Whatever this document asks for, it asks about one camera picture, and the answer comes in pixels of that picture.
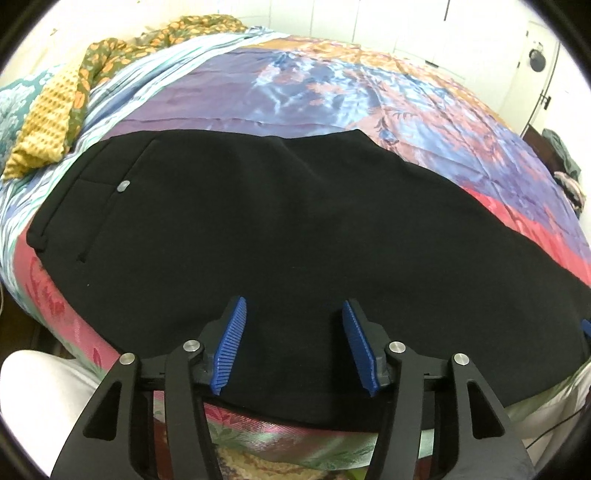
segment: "black round object hanging on door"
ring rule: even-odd
[[[534,72],[543,72],[546,68],[546,57],[544,57],[544,54],[541,50],[539,50],[539,48],[531,49],[530,66]]]

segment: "black pants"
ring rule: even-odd
[[[27,238],[120,352],[167,353],[246,297],[221,398],[284,421],[378,430],[380,400],[361,388],[340,322],[348,297],[420,354],[468,354],[504,405],[589,355],[586,285],[461,188],[360,131],[111,138],[77,160]]]

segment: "multicolored bedsheet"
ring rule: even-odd
[[[461,85],[360,46],[249,32],[239,40],[234,35],[231,44],[221,38],[226,34],[195,38],[122,69],[93,91],[72,154],[0,190],[2,278],[89,368],[102,375],[118,354],[67,304],[25,234],[76,158],[102,138],[127,132],[183,128],[300,137],[359,128],[467,190],[507,227],[591,284],[591,250],[564,193],[530,147]],[[556,393],[513,411],[522,419]],[[312,468],[367,465],[375,444],[373,434],[294,429],[213,406],[207,415],[221,445]],[[432,432],[424,432],[422,456],[431,447]]]

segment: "person's leg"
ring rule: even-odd
[[[76,360],[19,351],[0,371],[0,411],[47,476],[99,380]]]

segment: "teal floral fabric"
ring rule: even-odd
[[[8,159],[33,100],[61,65],[27,75],[0,88],[0,172]]]

